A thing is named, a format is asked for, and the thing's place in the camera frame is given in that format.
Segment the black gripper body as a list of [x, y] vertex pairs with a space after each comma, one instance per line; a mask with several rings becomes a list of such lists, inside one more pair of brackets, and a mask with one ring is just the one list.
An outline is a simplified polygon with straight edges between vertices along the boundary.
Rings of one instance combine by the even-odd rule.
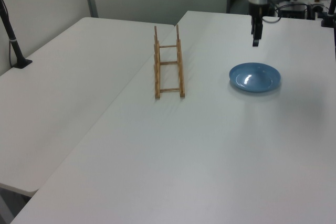
[[249, 15], [253, 24], [261, 23], [262, 18], [268, 14], [267, 4], [254, 4], [249, 3]]

